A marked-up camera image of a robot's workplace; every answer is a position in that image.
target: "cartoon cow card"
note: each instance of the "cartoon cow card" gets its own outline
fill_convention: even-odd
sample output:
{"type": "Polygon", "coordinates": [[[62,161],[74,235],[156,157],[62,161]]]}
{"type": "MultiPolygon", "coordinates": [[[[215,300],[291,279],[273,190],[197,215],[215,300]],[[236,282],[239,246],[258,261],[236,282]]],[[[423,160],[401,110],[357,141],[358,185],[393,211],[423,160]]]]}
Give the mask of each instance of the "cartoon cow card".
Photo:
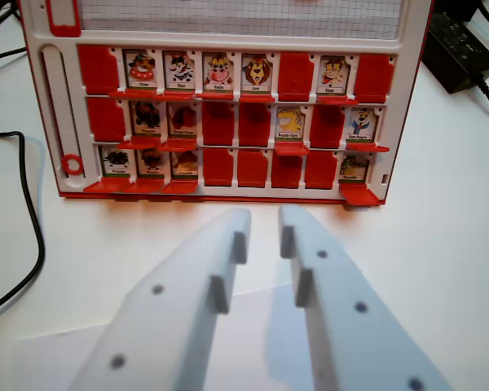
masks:
{"type": "Polygon", "coordinates": [[[233,91],[234,65],[226,53],[203,53],[203,73],[204,90],[233,91]]]}

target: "white table surface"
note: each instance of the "white table surface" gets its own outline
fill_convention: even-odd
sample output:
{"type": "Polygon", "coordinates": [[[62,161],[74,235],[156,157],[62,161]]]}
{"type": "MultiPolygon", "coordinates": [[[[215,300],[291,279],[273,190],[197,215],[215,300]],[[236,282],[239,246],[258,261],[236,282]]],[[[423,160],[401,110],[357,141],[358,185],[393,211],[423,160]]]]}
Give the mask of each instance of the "white table surface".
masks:
{"type": "MultiPolygon", "coordinates": [[[[489,48],[479,13],[470,28],[489,48]]],[[[0,52],[23,45],[10,18],[0,26],[0,52]]],[[[239,268],[234,293],[290,281],[279,257],[277,204],[59,198],[28,60],[11,60],[0,61],[0,131],[30,137],[29,184],[41,205],[46,266],[0,316],[0,391],[13,389],[15,340],[108,322],[140,277],[229,208],[250,209],[253,222],[249,264],[239,268]]],[[[17,153],[16,141],[0,139],[0,296],[37,256],[17,153]]],[[[489,104],[479,90],[449,95],[421,65],[387,205],[306,207],[453,388],[489,391],[489,104]]]]}

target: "white plastic frame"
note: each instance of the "white plastic frame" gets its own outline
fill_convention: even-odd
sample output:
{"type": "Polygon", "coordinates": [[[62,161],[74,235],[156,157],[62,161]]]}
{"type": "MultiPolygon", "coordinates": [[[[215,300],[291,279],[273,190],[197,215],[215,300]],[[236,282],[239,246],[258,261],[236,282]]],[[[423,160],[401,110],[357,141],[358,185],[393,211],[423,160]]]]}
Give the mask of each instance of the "white plastic frame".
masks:
{"type": "MultiPolygon", "coordinates": [[[[376,133],[376,142],[390,149],[387,153],[377,153],[375,162],[370,164],[368,173],[368,186],[379,200],[384,200],[388,188],[388,178],[393,169],[396,152],[399,146],[400,135],[404,119],[411,98],[412,86],[415,80],[417,65],[424,39],[425,27],[430,13],[430,0],[403,0],[402,15],[400,18],[399,34],[396,40],[331,38],[331,37],[258,37],[258,36],[231,36],[222,34],[193,34],[193,33],[159,33],[159,32],[115,32],[82,30],[80,37],[55,37],[52,35],[45,8],[45,0],[21,0],[20,5],[24,19],[24,29],[28,43],[29,58],[31,59],[33,78],[37,87],[37,94],[42,112],[42,119],[46,128],[46,137],[51,150],[51,159],[55,168],[55,176],[60,192],[81,192],[83,188],[97,182],[101,177],[100,167],[97,165],[97,154],[86,107],[86,91],[82,85],[81,70],[77,56],[77,44],[105,45],[115,48],[138,48],[150,50],[149,53],[156,58],[156,74],[158,92],[162,92],[165,81],[162,67],[161,51],[188,50],[195,51],[196,71],[202,68],[202,53],[204,51],[223,51],[231,56],[234,62],[235,82],[234,100],[240,97],[240,65],[242,54],[278,54],[281,51],[304,51],[314,56],[311,61],[315,64],[311,96],[309,102],[286,103],[289,105],[309,105],[315,101],[316,78],[319,71],[319,58],[321,55],[354,56],[354,63],[350,68],[350,80],[347,94],[351,92],[351,83],[355,80],[355,60],[360,54],[386,54],[394,56],[394,77],[392,88],[384,104],[384,121],[379,121],[376,133]],[[73,113],[76,141],[83,162],[83,178],[68,176],[62,169],[62,151],[67,152],[68,146],[61,145],[59,139],[59,123],[62,121],[58,113],[53,113],[51,104],[50,86],[46,78],[46,69],[51,65],[43,61],[41,52],[48,45],[55,46],[64,60],[64,71],[68,80],[68,108],[73,113]]],[[[55,7],[55,14],[60,9],[55,7]]],[[[272,96],[277,100],[278,57],[269,58],[274,63],[272,73],[272,96]]],[[[118,64],[120,75],[120,90],[124,90],[125,70],[123,63],[118,64]]],[[[196,92],[202,90],[202,71],[196,74],[196,92]]],[[[376,107],[374,104],[363,106],[376,107]]],[[[311,123],[311,116],[306,115],[306,123],[311,123]]],[[[268,187],[251,188],[239,187],[235,191],[229,187],[205,187],[202,180],[202,162],[200,161],[200,182],[196,193],[192,196],[241,196],[241,197],[275,197],[275,198],[301,198],[343,200],[338,192],[338,186],[331,191],[299,189],[270,189],[268,187]]]]}

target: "plastic slot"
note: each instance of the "plastic slot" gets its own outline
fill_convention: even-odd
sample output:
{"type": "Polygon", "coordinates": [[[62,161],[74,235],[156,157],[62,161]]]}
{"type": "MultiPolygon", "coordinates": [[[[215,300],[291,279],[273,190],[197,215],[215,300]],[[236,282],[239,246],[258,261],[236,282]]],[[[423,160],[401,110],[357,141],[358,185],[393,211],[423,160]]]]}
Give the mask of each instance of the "plastic slot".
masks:
{"type": "Polygon", "coordinates": [[[95,141],[121,143],[125,137],[123,109],[110,98],[87,98],[90,131],[95,141]]]}
{"type": "Polygon", "coordinates": [[[281,53],[279,64],[279,101],[310,100],[314,64],[307,53],[281,53]]]}
{"type": "Polygon", "coordinates": [[[345,118],[338,106],[315,105],[311,118],[310,147],[339,148],[345,118]]]}
{"type": "Polygon", "coordinates": [[[366,183],[340,183],[339,191],[346,202],[354,206],[378,205],[378,198],[368,189],[366,183]]]}
{"type": "Polygon", "coordinates": [[[237,153],[237,183],[239,187],[264,187],[268,175],[268,159],[262,151],[237,153]]]}
{"type": "Polygon", "coordinates": [[[203,175],[206,186],[231,186],[233,173],[234,158],[227,149],[203,150],[203,175]]]}
{"type": "Polygon", "coordinates": [[[203,102],[203,144],[231,146],[234,112],[226,102],[203,102]]]}
{"type": "Polygon", "coordinates": [[[117,60],[107,46],[78,45],[81,79],[88,95],[108,95],[119,85],[117,60]]]}
{"type": "Polygon", "coordinates": [[[271,186],[297,189],[301,180],[301,171],[300,156],[279,156],[274,153],[271,163],[271,186]]]}
{"type": "Polygon", "coordinates": [[[267,147],[271,113],[266,104],[242,103],[239,106],[240,147],[267,147]]]}
{"type": "Polygon", "coordinates": [[[306,189],[332,189],[336,169],[337,158],[333,152],[310,151],[304,174],[306,189]]]}
{"type": "Polygon", "coordinates": [[[165,181],[158,178],[138,178],[136,182],[131,183],[125,193],[157,193],[163,187],[165,181]]]}
{"type": "Polygon", "coordinates": [[[103,177],[100,181],[83,189],[84,193],[115,193],[123,192],[130,185],[128,178],[103,177]]]}

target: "black screw hole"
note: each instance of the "black screw hole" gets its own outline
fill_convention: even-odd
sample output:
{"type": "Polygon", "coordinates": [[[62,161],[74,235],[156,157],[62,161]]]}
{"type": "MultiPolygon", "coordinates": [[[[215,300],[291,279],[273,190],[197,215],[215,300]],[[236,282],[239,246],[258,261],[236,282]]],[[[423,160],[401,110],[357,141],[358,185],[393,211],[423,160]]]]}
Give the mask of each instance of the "black screw hole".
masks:
{"type": "Polygon", "coordinates": [[[422,391],[424,389],[424,384],[421,382],[420,379],[417,379],[416,377],[411,378],[408,381],[407,385],[413,391],[422,391]]]}
{"type": "Polygon", "coordinates": [[[358,301],[357,303],[355,303],[355,309],[361,314],[365,314],[366,312],[368,312],[368,306],[365,305],[362,301],[358,301]]]}
{"type": "Polygon", "coordinates": [[[152,287],[152,293],[155,295],[159,295],[165,290],[165,287],[163,285],[157,284],[152,287]]]}
{"type": "Polygon", "coordinates": [[[116,354],[111,359],[111,368],[113,370],[120,369],[125,365],[125,356],[123,354],[116,354]]]}

